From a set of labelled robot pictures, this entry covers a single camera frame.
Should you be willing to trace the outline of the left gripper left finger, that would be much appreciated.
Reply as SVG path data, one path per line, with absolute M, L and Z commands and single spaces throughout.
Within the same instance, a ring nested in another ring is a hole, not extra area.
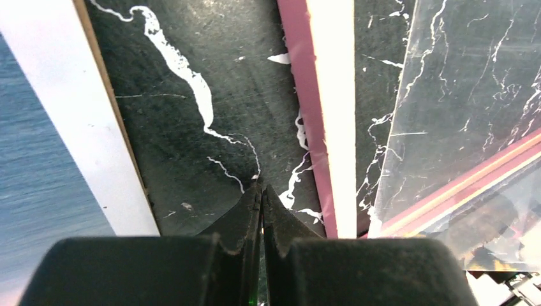
M 262 188 L 201 233 L 77 237 L 46 253 L 21 305 L 256 305 Z

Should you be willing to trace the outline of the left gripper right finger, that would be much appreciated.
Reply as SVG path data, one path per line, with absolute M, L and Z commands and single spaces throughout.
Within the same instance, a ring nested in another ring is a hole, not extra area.
M 262 195 L 271 305 L 475 305 L 451 251 L 428 238 L 329 239 L 268 186 Z

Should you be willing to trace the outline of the pink wooden photo frame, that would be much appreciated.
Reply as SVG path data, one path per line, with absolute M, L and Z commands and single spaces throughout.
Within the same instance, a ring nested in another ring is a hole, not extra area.
M 279 2 L 332 238 L 368 238 L 416 2 Z

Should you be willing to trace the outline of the clear acrylic sheet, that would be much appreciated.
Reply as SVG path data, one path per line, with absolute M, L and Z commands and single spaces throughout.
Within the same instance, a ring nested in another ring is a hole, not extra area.
M 540 2 L 417 1 L 369 238 L 540 270 Z

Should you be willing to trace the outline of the sky and sea photo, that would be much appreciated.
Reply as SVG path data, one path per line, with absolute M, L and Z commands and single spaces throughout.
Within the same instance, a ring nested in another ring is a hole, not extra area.
M 72 1 L 1 2 L 1 304 L 57 241 L 159 230 Z

